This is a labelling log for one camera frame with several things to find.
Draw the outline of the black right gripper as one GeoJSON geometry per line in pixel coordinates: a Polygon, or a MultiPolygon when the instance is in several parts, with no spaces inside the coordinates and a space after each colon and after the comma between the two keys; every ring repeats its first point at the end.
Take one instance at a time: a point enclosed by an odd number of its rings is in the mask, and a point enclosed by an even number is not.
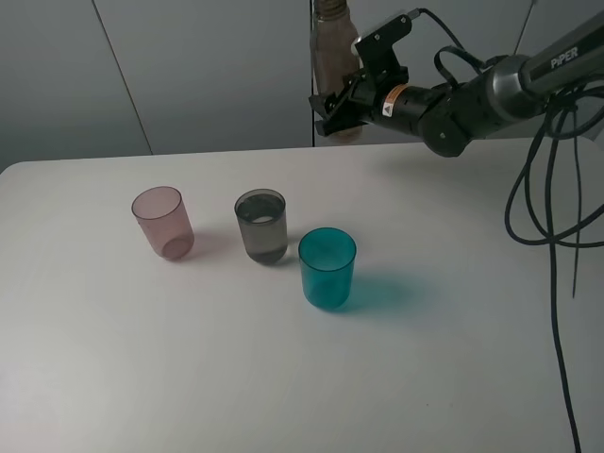
{"type": "Polygon", "coordinates": [[[311,109],[320,117],[315,131],[321,137],[364,124],[382,126],[407,135],[419,135],[421,118],[450,92],[443,83],[423,88],[409,83],[406,67],[378,78],[361,69],[344,78],[339,93],[313,94],[311,109]]]}

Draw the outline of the black silver Piper robot arm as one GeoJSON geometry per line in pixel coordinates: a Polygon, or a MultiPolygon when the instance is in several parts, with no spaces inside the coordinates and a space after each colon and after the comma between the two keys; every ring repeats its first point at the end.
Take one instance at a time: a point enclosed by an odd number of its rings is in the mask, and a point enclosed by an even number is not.
{"type": "Polygon", "coordinates": [[[446,46],[444,52],[469,63],[476,76],[458,81],[436,55],[433,62],[445,81],[421,88],[410,84],[409,71],[393,49],[411,33],[421,12],[398,13],[350,44],[361,68],[344,76],[340,93],[310,97],[320,117],[315,123],[319,135],[372,124],[414,136],[434,153],[451,158],[473,140],[541,114],[553,117],[579,95],[598,92],[593,84],[603,76],[601,13],[534,57],[483,61],[459,46],[446,46]]]}

